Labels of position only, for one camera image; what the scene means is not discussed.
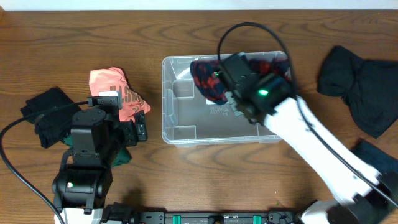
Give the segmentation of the dark green shirt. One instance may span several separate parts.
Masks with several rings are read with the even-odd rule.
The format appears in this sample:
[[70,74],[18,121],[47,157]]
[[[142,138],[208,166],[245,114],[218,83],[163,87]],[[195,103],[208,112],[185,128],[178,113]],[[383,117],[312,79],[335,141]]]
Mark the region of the dark green shirt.
[[[65,145],[67,145],[69,148],[73,148],[73,141],[72,141],[71,134],[66,135],[61,140],[61,142],[64,143]],[[131,161],[131,159],[132,159],[132,156],[131,156],[130,152],[125,147],[123,147],[119,150],[111,167],[117,167],[117,166],[121,166],[124,164],[128,164]]]

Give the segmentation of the red navy plaid shirt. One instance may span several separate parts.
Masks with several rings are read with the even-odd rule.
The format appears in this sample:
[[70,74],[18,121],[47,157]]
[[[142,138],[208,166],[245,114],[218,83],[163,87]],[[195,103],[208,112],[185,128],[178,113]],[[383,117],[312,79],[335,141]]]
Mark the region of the red navy plaid shirt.
[[[250,59],[249,64],[252,70],[260,75],[275,73],[290,80],[289,63],[287,59],[274,59],[272,61]],[[193,82],[200,93],[217,105],[224,105],[228,102],[225,93],[226,87],[221,83],[217,75],[217,60],[195,60],[190,64],[190,73]]]

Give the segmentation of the clear plastic storage container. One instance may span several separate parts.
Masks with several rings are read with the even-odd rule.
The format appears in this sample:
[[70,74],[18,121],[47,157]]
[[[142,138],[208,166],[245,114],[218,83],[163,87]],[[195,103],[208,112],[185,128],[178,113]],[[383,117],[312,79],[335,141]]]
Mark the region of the clear plastic storage container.
[[162,138],[178,147],[274,143],[281,137],[260,124],[249,124],[226,103],[207,100],[195,86],[190,64],[216,55],[169,56],[162,62]]

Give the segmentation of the pink printed shirt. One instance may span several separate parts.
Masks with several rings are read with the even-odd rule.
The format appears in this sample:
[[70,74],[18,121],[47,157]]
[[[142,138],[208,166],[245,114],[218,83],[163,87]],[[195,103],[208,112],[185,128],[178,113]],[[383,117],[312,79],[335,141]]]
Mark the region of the pink printed shirt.
[[89,77],[89,87],[92,96],[99,96],[101,92],[105,91],[117,91],[121,94],[120,121],[135,121],[134,116],[138,112],[146,114],[151,110],[150,105],[138,93],[130,89],[121,68],[111,67],[92,70]]

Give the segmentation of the black garment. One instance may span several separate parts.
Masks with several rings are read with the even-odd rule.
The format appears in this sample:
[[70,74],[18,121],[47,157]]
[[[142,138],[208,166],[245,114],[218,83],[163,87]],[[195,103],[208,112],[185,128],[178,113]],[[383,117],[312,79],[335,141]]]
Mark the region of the black garment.
[[[26,105],[20,109],[23,116],[74,104],[58,87],[51,88],[25,103]],[[39,136],[41,146],[49,148],[59,141],[63,141],[70,134],[73,115],[79,111],[81,108],[74,105],[50,114],[27,118],[27,121],[35,126],[35,133]]]

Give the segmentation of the black sweater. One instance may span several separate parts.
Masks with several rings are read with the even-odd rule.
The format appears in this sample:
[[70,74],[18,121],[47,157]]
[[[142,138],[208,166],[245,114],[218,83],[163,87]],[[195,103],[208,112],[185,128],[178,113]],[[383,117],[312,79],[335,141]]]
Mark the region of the black sweater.
[[397,62],[334,46],[321,65],[317,92],[340,97],[358,128],[377,139],[397,121]]

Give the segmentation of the dark navy garment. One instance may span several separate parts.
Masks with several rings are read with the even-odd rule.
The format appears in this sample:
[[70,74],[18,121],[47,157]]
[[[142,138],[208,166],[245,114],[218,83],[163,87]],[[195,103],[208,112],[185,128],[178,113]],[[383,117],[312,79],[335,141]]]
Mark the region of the dark navy garment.
[[382,174],[387,172],[397,173],[397,159],[386,154],[370,142],[359,141],[353,148],[352,153]]

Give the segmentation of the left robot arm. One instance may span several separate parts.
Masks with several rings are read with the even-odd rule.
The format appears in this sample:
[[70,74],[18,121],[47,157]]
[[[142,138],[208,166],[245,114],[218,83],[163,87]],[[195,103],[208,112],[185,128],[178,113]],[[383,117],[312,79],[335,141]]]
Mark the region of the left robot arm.
[[62,223],[135,223],[133,211],[106,206],[113,182],[112,164],[128,147],[147,140],[145,114],[119,120],[117,110],[92,108],[72,118],[72,147],[67,150],[53,181],[53,204]]

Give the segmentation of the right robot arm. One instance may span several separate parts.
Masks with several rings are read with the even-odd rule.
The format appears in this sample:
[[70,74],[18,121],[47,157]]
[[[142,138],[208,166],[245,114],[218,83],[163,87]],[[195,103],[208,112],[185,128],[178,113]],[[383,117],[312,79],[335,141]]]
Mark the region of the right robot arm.
[[238,111],[287,142],[321,177],[333,200],[317,200],[296,223],[380,223],[397,208],[397,173],[380,172],[345,147],[283,75],[253,71],[243,53],[219,60],[217,77]]

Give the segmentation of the white label in container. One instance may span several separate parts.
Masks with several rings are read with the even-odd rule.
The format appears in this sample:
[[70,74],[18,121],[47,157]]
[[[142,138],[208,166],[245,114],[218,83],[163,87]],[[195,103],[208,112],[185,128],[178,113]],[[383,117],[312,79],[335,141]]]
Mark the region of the white label in container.
[[217,103],[215,103],[213,101],[210,101],[208,99],[205,99],[205,102],[206,102],[207,105],[218,105]]

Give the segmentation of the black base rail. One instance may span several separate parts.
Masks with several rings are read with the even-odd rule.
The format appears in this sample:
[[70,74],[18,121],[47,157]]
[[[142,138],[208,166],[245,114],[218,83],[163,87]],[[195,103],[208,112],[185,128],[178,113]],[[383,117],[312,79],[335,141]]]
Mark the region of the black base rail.
[[136,210],[128,205],[108,205],[99,221],[104,224],[294,224],[294,213],[270,212],[168,212],[163,209]]

